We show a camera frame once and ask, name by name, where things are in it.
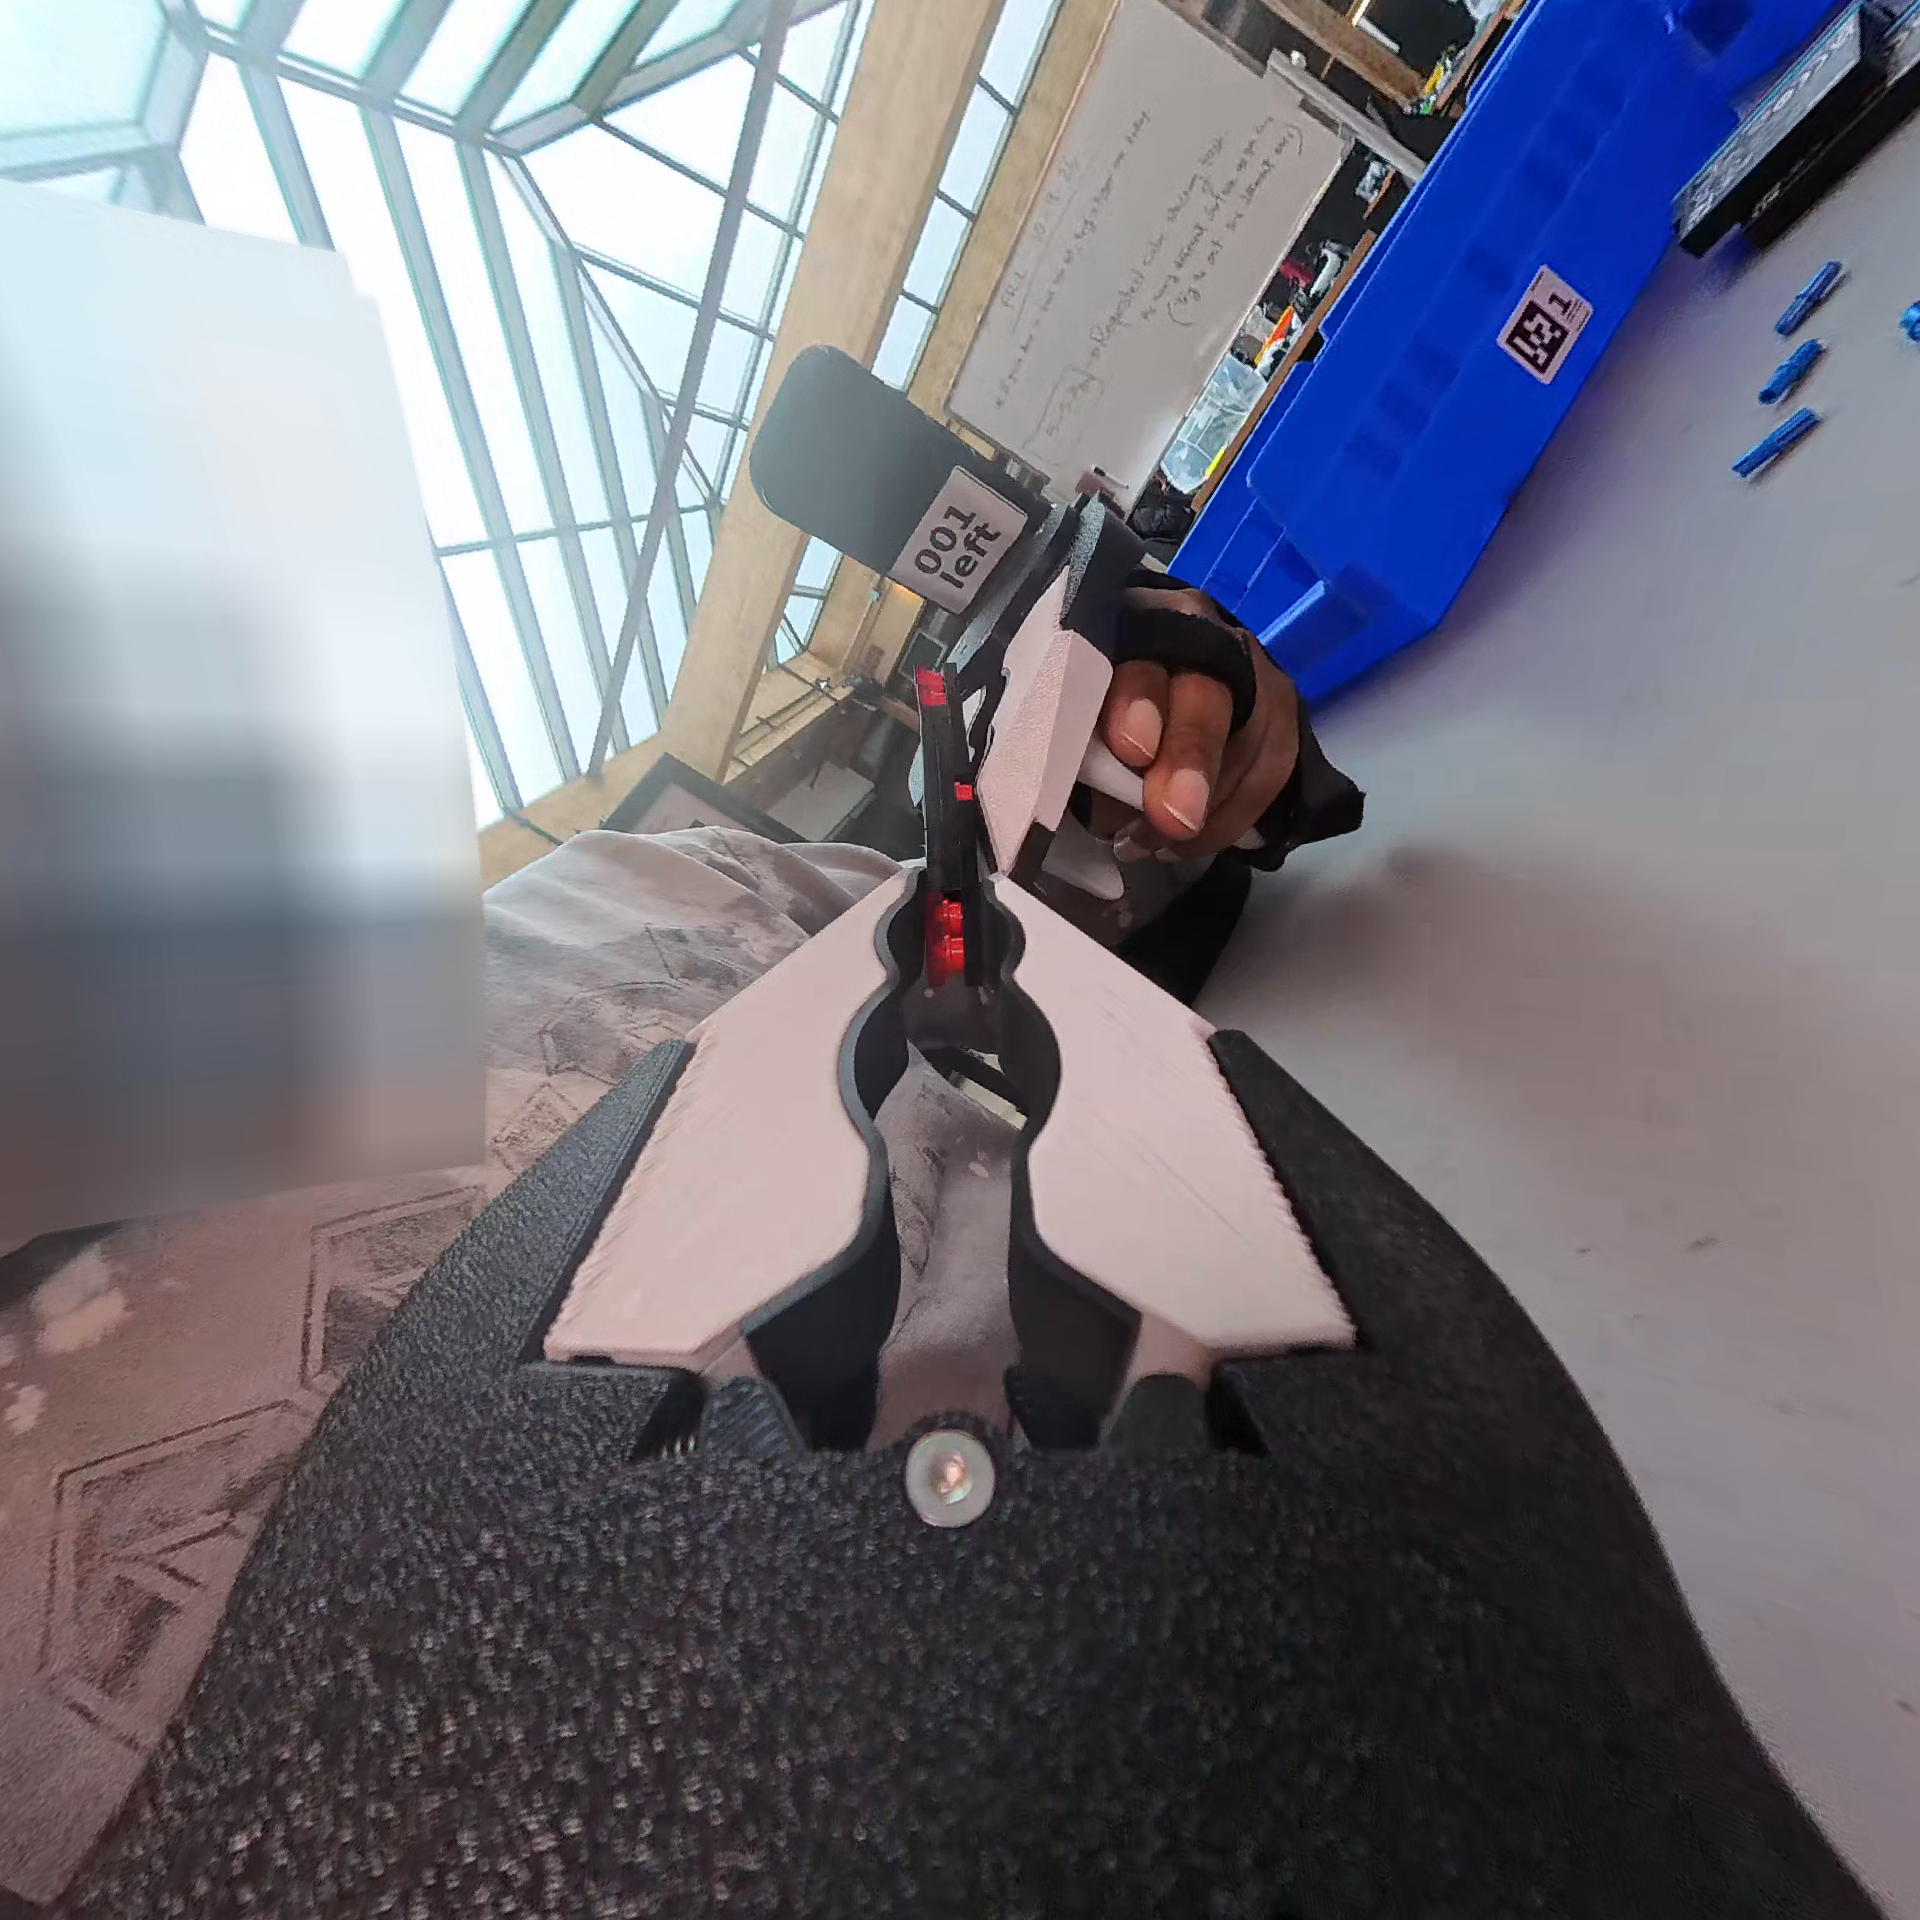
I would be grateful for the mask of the person's left hand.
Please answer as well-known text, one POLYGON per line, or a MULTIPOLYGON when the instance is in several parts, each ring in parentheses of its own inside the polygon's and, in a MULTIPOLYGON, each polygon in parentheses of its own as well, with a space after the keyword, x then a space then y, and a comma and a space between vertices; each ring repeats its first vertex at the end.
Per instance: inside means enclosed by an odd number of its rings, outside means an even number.
POLYGON ((1128 616, 1179 614, 1227 633, 1257 677, 1251 716, 1234 721, 1230 689, 1155 658, 1116 662, 1096 735, 1140 774, 1140 817, 1116 847, 1143 854, 1216 854, 1257 827, 1301 758, 1301 697, 1262 642, 1191 587, 1128 587, 1128 616))

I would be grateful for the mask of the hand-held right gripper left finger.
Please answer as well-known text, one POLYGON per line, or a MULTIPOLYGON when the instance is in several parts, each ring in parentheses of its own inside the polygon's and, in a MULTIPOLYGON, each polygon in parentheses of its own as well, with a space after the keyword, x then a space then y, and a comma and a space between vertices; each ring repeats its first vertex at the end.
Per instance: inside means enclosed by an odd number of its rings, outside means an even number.
POLYGON ((918 963, 905 867, 693 1031, 545 1359, 875 1368, 901 1287, 878 1113, 908 1064, 918 963))

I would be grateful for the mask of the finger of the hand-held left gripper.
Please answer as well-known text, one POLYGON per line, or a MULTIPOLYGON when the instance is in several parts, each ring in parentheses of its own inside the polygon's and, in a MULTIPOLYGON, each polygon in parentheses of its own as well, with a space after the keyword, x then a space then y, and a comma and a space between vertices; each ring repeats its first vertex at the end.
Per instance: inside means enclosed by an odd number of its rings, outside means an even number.
POLYGON ((1110 681, 1110 658, 1068 628, 1030 628, 1010 642, 1002 697, 972 781, 1000 879, 1037 874, 1110 681))

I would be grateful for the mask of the black brick beam red pins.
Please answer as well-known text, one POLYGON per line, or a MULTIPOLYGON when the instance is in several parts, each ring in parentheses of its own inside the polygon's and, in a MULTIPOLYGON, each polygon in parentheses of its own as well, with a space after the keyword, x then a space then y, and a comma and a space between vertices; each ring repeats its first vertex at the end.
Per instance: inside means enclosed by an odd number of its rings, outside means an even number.
POLYGON ((923 872, 918 886, 920 974, 908 997, 912 1031, 945 1078, 971 1080, 1026 1120, 1026 1085, 1005 1064, 1016 1031, 1010 984, 1018 943, 1016 924, 996 901, 962 700, 949 668, 918 668, 915 697, 923 872))

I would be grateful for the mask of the blue plastic bin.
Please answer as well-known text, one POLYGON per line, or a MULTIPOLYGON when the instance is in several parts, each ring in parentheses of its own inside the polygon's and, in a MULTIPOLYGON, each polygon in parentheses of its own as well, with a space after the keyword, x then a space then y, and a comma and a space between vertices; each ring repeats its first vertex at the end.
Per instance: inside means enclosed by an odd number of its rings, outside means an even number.
POLYGON ((1308 701, 1452 607, 1671 251, 1671 202, 1835 2, 1527 2, 1173 559, 1308 701))

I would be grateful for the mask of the flat black box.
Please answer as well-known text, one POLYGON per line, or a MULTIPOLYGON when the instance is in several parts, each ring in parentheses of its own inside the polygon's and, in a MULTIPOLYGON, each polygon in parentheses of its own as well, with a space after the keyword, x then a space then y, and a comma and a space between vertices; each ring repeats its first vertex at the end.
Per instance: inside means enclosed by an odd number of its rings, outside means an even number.
POLYGON ((1916 2, 1819 2, 1794 57, 1679 189, 1675 245, 1701 259, 1736 232, 1771 247, 1912 113, 1916 2))

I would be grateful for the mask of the whiteboard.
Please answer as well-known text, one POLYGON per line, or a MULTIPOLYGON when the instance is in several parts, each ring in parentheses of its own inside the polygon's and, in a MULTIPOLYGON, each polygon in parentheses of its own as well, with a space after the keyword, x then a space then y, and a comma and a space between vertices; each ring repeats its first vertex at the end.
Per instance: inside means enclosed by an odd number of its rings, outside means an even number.
POLYGON ((1348 151, 1289 81, 1119 2, 946 413, 1058 497, 1137 497, 1348 151))

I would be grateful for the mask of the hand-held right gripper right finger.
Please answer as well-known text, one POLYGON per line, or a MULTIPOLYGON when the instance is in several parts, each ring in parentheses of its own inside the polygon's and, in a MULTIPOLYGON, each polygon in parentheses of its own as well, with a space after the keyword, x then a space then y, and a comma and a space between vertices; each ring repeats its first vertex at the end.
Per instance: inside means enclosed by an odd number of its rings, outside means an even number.
POLYGON ((1000 1064, 1026 1130, 1010 1226, 1018 1361, 1053 1388, 1209 1383, 1348 1350, 1355 1322, 1240 1110, 1216 1027, 996 879, 1000 1064))

